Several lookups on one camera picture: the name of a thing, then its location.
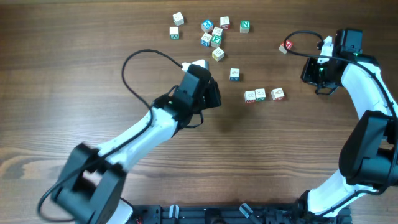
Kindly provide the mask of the white block green N side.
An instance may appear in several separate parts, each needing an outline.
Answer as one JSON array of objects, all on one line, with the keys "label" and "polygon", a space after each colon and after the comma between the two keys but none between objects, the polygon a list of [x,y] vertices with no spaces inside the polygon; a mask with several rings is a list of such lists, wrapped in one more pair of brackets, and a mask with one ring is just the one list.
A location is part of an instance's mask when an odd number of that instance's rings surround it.
[{"label": "white block green N side", "polygon": [[266,99],[266,91],[264,88],[255,89],[256,101],[264,101]]}]

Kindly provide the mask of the block with red M side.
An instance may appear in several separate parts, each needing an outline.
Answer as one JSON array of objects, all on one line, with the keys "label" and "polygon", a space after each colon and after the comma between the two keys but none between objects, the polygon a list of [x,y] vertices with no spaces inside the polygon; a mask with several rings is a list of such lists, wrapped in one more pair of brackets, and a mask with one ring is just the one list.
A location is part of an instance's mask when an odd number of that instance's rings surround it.
[{"label": "block with red M side", "polygon": [[255,91],[245,91],[244,92],[244,100],[246,103],[253,103],[256,101],[256,93]]}]

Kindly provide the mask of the block with blue X side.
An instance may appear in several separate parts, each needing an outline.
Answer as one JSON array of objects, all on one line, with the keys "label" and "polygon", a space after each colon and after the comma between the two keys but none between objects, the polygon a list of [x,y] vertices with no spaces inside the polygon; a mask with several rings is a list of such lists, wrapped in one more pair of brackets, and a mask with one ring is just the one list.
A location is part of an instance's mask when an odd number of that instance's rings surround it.
[{"label": "block with blue X side", "polygon": [[239,79],[240,79],[240,69],[238,69],[238,68],[232,68],[232,69],[230,70],[229,79],[230,79],[231,81],[238,82]]}]

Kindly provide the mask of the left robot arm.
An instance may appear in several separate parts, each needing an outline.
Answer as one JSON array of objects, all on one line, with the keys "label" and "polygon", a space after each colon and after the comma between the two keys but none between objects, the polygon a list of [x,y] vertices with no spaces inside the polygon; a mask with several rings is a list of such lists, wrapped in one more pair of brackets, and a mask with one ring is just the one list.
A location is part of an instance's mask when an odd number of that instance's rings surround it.
[{"label": "left robot arm", "polygon": [[174,93],[156,98],[136,124],[96,148],[81,143],[72,150],[51,200],[75,223],[128,223],[134,208],[121,197],[127,173],[159,144],[192,128],[194,115],[220,106],[218,84],[206,60],[183,63],[182,70]]}]

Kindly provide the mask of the white block red picture side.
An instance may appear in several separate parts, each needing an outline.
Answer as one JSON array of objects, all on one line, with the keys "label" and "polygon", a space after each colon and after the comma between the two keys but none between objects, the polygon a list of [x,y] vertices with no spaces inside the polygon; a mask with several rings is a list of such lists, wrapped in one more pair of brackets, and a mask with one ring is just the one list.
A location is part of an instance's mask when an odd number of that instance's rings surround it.
[{"label": "white block red picture side", "polygon": [[282,88],[276,88],[271,91],[271,97],[274,101],[282,100],[285,95]]}]

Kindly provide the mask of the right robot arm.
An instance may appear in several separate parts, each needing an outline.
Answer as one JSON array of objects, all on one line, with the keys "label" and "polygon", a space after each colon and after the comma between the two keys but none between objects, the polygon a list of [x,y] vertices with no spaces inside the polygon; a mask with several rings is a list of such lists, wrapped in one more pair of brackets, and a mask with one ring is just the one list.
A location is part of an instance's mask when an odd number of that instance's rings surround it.
[{"label": "right robot arm", "polygon": [[338,170],[307,192],[307,213],[332,218],[363,195],[379,195],[397,186],[397,104],[386,88],[378,61],[363,54],[363,33],[340,29],[318,48],[303,69],[303,82],[335,91],[344,87],[358,114],[358,124],[343,146]]}]

